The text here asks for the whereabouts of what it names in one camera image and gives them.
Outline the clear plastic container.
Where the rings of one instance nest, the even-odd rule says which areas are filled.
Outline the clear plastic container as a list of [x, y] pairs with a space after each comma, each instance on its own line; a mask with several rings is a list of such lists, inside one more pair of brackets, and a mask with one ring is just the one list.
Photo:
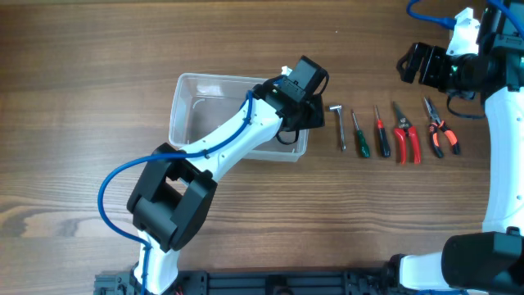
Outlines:
[[[179, 76], [169, 123], [169, 142], [181, 148], [205, 137], [233, 117], [245, 101], [246, 92], [263, 78], [184, 73]], [[302, 130], [293, 144], [277, 139], [263, 143], [246, 159], [296, 162], [305, 155], [309, 132]]]

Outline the red handled snips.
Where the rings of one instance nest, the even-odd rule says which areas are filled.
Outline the red handled snips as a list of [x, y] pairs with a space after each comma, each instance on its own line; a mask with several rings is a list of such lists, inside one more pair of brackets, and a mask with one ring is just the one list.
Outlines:
[[392, 105], [397, 119], [397, 126], [394, 128], [394, 135], [399, 144], [400, 163], [403, 165], [407, 161], [407, 142], [410, 141], [413, 150], [413, 163], [420, 164], [422, 162], [422, 153], [418, 131], [401, 111], [399, 104], [393, 102]]

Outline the orange black long-nose pliers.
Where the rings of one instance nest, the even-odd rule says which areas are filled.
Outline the orange black long-nose pliers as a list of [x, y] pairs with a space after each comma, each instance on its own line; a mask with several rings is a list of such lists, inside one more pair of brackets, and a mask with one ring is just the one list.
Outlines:
[[439, 131], [441, 131], [445, 135], [445, 137], [448, 139], [449, 144], [451, 146], [451, 152], [454, 155], [460, 155], [461, 148], [459, 145], [458, 138], [456, 134], [454, 133], [454, 131], [445, 123], [444, 120], [440, 118], [438, 110], [436, 109], [435, 105], [433, 104], [432, 100], [429, 97], [425, 97], [423, 101], [425, 102], [425, 105], [427, 108], [427, 115], [430, 121], [430, 124], [428, 126], [428, 132], [429, 132], [431, 147], [435, 155], [438, 158], [442, 158], [444, 156], [440, 148], [440, 143], [438, 141], [438, 132]]

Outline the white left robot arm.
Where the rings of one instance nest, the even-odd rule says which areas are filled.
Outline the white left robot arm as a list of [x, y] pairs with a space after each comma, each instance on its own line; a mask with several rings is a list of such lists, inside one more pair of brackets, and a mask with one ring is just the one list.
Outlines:
[[279, 136], [323, 126], [325, 73], [297, 71], [257, 84], [239, 111], [179, 150], [165, 143], [143, 163], [127, 209], [145, 242], [133, 275], [142, 293], [162, 294], [178, 277], [180, 251], [204, 224], [218, 182], [248, 152]]

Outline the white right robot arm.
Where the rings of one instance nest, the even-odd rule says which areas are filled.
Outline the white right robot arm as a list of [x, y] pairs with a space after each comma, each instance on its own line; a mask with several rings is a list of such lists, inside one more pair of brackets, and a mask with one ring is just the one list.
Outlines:
[[490, 1], [439, 24], [447, 48], [415, 43], [399, 60], [400, 78], [449, 98], [479, 96], [490, 128], [490, 195], [482, 230], [455, 235], [440, 252], [391, 259], [389, 287], [416, 294], [523, 291], [523, 4]]

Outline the black red handled screwdriver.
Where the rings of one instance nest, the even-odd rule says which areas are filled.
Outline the black red handled screwdriver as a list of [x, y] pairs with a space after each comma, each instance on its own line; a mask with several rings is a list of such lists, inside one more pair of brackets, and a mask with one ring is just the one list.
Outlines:
[[374, 113], [376, 116], [379, 151], [383, 157], [388, 158], [391, 156], [391, 147], [388, 142], [386, 129], [380, 117], [377, 105], [374, 106]]

